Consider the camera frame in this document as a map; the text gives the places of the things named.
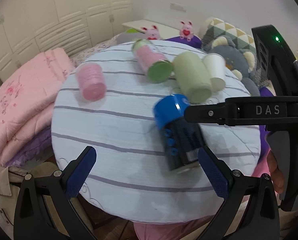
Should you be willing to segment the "person's right hand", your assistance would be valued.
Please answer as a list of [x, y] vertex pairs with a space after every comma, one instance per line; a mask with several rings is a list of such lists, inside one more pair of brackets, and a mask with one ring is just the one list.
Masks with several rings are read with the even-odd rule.
[[267, 155], [267, 164], [273, 182], [274, 190], [276, 193], [282, 194], [284, 191], [284, 175], [279, 170], [275, 154], [272, 151], [269, 151]]

